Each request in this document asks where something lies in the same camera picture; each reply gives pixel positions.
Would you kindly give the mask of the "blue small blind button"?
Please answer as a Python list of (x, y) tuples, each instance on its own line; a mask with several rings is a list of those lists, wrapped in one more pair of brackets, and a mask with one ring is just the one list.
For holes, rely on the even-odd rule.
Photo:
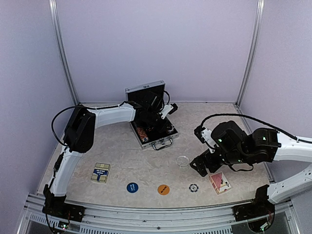
[(129, 193), (136, 193), (138, 191), (138, 184), (135, 182), (131, 182), (126, 187)]

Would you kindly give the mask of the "orange big blind button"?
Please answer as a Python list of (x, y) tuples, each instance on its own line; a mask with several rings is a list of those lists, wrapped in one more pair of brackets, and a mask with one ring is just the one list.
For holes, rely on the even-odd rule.
[(157, 191), (160, 195), (167, 195), (170, 192), (170, 187), (168, 185), (162, 184), (159, 185)]

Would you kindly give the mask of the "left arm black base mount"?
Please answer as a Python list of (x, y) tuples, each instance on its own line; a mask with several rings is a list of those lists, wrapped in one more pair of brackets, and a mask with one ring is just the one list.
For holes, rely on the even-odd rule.
[(47, 197), (42, 212), (50, 216), (82, 222), (85, 208), (83, 206), (65, 203), (65, 199), (66, 196)]

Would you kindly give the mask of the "aluminium poker chip case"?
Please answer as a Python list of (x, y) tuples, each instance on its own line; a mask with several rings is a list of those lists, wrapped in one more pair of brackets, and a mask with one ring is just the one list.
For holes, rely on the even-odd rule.
[[(155, 151), (169, 148), (173, 145), (174, 139), (178, 137), (177, 129), (168, 134), (159, 133), (154, 129), (157, 119), (160, 119), (160, 112), (166, 104), (170, 103), (170, 94), (165, 89), (165, 81), (159, 80), (142, 85), (128, 87), (125, 89), (126, 100), (137, 107), (135, 118), (130, 122), (136, 138), (142, 149), (152, 147)], [(141, 142), (136, 128), (145, 130), (149, 141)]]

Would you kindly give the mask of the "blue white poker chip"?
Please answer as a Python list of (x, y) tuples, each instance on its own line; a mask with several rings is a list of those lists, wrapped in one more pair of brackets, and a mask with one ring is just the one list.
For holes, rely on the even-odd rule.
[(192, 193), (196, 193), (198, 191), (199, 187), (197, 184), (191, 184), (189, 186), (189, 190), (192, 192)]

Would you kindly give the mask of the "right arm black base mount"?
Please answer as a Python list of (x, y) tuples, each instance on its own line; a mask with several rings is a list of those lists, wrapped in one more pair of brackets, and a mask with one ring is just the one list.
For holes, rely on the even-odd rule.
[(233, 207), (236, 222), (267, 215), (267, 208), (262, 203), (246, 203)]

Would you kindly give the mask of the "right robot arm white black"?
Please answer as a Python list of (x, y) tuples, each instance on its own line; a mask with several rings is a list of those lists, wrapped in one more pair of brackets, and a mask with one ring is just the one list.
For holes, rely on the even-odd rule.
[[(218, 124), (213, 130), (200, 124), (194, 134), (208, 149), (195, 157), (190, 167), (205, 177), (223, 165), (232, 168), (236, 164), (253, 166), (261, 162), (282, 160), (311, 163), (310, 138), (299, 138), (264, 121), (258, 122), (264, 127), (249, 135), (232, 120)], [(277, 203), (311, 187), (312, 167), (308, 166), (283, 181), (257, 188), (251, 203), (234, 206), (235, 217), (244, 220), (272, 214)]]

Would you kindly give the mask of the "red playing card deck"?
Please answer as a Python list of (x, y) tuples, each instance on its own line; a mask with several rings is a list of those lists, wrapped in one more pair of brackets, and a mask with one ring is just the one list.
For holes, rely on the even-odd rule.
[(209, 181), (218, 195), (223, 194), (232, 188), (223, 172), (209, 175)]

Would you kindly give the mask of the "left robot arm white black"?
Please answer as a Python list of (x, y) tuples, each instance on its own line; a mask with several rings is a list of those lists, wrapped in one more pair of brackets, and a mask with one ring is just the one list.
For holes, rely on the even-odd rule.
[(160, 133), (165, 132), (168, 128), (167, 115), (176, 111), (177, 105), (165, 103), (162, 97), (155, 94), (148, 94), (139, 102), (130, 100), (105, 107), (77, 105), (72, 109), (64, 138), (59, 142), (62, 152), (43, 190), (45, 213), (54, 212), (59, 217), (68, 213), (68, 205), (64, 202), (67, 186), (80, 158), (92, 148), (96, 128), (135, 121), (141, 127), (153, 127)]

